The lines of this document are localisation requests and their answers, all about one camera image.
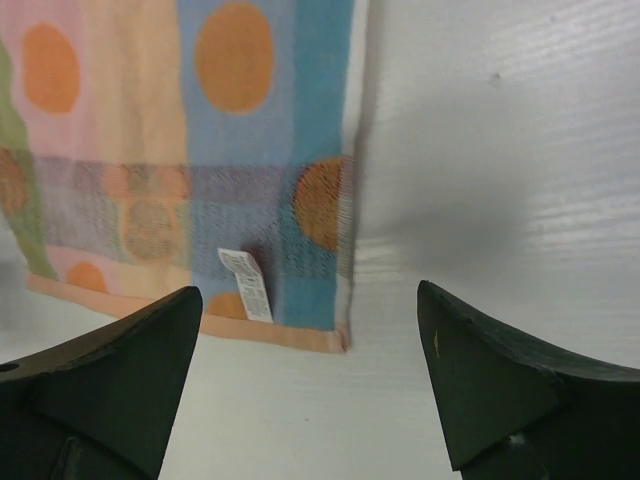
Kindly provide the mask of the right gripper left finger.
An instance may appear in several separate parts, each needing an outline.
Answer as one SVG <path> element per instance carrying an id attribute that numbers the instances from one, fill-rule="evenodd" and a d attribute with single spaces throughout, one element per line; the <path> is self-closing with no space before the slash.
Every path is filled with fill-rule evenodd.
<path id="1" fill-rule="evenodd" d="M 2 364 L 2 478 L 158 478 L 202 312 L 184 287 Z"/>

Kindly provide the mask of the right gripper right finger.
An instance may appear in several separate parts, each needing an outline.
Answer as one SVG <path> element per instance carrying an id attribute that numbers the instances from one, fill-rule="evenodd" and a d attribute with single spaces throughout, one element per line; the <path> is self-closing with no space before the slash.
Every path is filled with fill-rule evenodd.
<path id="1" fill-rule="evenodd" d="M 465 479 L 636 479 L 639 372 L 498 321 L 423 281 L 422 348 Z"/>

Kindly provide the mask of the orange patterned towel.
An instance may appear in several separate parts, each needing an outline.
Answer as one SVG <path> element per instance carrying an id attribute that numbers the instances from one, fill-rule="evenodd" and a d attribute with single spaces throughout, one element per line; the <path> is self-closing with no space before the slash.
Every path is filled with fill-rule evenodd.
<path id="1" fill-rule="evenodd" d="M 365 1 L 5 1 L 1 212 L 36 292 L 345 352 Z"/>

